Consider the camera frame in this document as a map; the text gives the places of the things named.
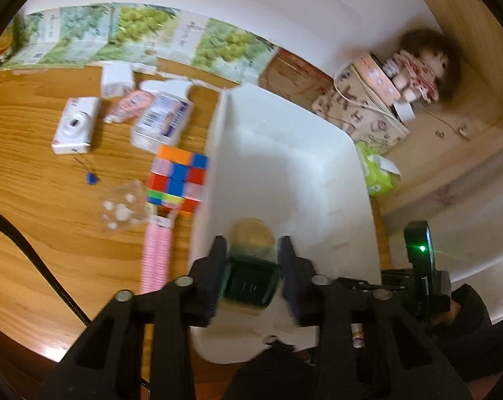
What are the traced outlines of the green bottle gold cap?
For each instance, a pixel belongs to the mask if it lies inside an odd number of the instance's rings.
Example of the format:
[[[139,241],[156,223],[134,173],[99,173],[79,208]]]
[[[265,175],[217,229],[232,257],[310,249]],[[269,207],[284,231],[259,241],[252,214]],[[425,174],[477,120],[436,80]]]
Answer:
[[[222,305],[234,311],[261,312],[271,304],[280,280],[276,242],[269,227],[259,219],[237,221],[222,276]]]

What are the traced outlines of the pink striped cloth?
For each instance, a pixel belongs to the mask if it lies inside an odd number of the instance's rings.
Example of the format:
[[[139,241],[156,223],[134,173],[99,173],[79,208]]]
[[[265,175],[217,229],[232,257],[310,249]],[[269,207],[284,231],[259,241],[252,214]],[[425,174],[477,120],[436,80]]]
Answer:
[[[152,216],[146,226],[140,267],[140,293],[153,293],[168,281],[174,218]]]

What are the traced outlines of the small clear plastic container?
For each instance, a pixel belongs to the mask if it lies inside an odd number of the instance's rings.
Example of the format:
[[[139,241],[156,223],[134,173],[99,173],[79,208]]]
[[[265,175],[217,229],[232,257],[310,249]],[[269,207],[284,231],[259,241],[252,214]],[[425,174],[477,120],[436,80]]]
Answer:
[[[100,225],[104,232],[115,232],[145,223],[147,209],[143,182],[135,180],[105,191],[99,207]]]

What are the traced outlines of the green tissue pack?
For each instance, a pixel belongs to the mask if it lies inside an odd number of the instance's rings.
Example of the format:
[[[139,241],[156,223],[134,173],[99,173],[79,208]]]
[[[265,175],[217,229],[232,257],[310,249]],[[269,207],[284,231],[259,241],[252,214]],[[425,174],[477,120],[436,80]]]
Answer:
[[[368,194],[372,197],[388,194],[402,178],[398,167],[366,143],[357,142],[356,147]]]

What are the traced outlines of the colourful puzzle cube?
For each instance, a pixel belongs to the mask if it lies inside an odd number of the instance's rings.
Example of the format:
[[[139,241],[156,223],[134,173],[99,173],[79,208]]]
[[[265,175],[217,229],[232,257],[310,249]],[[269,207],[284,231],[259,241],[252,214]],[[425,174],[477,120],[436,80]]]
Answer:
[[[146,181],[146,201],[192,216],[205,199],[208,165],[203,154],[162,145]]]

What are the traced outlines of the white plastic bin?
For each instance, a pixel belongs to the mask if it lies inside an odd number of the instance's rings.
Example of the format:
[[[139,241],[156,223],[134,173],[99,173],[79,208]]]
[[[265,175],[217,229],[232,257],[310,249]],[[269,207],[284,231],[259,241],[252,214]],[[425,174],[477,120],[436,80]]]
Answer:
[[[376,231],[357,148],[324,119],[259,87],[220,95],[204,152],[206,199],[189,256],[206,256],[241,219],[288,236],[319,275],[381,281]]]

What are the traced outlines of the patterned paper bag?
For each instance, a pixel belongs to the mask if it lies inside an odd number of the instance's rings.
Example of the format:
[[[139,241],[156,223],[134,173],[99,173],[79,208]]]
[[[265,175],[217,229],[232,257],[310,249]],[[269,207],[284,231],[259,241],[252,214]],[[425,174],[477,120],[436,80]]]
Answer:
[[[362,79],[353,64],[338,71],[332,86],[317,97],[311,111],[384,154],[410,135],[409,129]]]

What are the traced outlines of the clear rectangular plastic box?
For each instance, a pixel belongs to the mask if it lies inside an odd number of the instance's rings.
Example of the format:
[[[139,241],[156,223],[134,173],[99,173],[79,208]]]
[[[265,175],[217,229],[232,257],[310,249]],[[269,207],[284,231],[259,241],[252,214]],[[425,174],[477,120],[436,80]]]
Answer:
[[[192,87],[188,80],[142,81],[140,89],[153,101],[131,127],[131,145],[152,154],[161,145],[177,146],[193,112]]]

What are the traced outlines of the pink packet of bands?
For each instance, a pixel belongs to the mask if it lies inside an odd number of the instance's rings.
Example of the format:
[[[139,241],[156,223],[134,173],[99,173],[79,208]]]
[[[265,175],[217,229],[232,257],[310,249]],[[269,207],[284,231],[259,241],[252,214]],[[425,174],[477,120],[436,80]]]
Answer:
[[[125,123],[138,118],[154,101],[154,95],[144,90],[134,90],[127,93],[104,117],[105,123]]]

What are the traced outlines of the doll with brown hair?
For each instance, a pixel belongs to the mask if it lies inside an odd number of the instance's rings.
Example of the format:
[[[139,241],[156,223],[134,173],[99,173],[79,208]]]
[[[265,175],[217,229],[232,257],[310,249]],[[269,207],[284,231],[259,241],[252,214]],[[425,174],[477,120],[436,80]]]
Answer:
[[[382,70],[400,92],[402,101],[448,101],[461,80],[460,53],[442,33],[410,30],[400,38],[400,49]]]

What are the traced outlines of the brown cardboard box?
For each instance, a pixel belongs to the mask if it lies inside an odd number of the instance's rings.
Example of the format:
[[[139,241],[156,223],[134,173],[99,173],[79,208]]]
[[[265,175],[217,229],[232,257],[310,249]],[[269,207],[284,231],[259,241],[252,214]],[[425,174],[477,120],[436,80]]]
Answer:
[[[263,70],[258,83],[263,89],[306,107],[328,90],[332,79],[300,56],[281,48]]]

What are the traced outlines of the pink box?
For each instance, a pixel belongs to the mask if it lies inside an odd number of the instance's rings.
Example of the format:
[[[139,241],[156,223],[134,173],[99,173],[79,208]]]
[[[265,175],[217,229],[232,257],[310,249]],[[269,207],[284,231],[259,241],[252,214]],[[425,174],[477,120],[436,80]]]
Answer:
[[[388,107],[396,102],[401,94],[394,83],[382,70],[376,59],[368,52],[362,52],[351,62],[366,85],[376,93]]]

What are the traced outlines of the small white box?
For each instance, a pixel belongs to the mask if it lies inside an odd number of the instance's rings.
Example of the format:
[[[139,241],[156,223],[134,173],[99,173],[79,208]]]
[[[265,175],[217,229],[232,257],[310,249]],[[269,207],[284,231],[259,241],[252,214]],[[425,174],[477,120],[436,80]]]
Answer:
[[[100,80],[100,95],[103,98],[123,97],[134,89],[136,82],[130,62],[114,61],[103,65]]]

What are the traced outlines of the green grape carton row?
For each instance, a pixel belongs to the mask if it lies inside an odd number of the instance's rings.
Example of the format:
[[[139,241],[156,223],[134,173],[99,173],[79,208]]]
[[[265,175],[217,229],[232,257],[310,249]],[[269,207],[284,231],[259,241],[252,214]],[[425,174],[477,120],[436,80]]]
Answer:
[[[247,30],[180,9],[148,4],[78,5],[19,18],[10,69],[77,68],[103,61],[155,67],[165,59],[235,83],[256,83],[278,48]]]

